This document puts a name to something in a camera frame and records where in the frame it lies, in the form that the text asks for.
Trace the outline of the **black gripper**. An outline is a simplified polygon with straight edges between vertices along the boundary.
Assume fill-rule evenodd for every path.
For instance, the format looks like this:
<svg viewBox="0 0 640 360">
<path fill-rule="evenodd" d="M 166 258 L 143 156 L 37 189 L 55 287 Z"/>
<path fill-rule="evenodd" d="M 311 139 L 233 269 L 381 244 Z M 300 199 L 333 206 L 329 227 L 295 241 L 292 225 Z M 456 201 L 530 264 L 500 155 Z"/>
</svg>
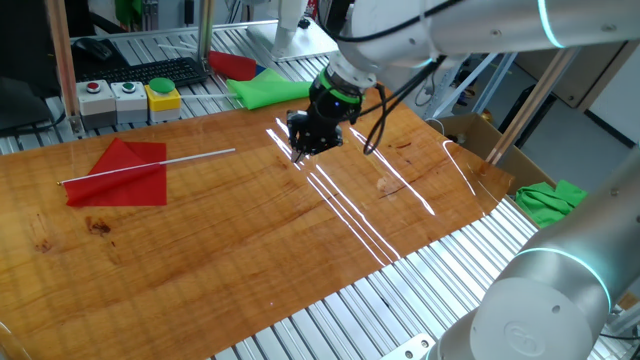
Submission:
<svg viewBox="0 0 640 360">
<path fill-rule="evenodd" d="M 315 156 L 342 146 L 342 129 L 337 124 L 349 122 L 353 125 L 361 113 L 361 92 L 358 88 L 333 87 L 322 81 L 314 81 L 309 89 L 309 100 L 307 112 L 287 112 L 293 163 L 299 163 L 306 156 Z M 336 126 L 311 130 L 312 123 Z"/>
</svg>

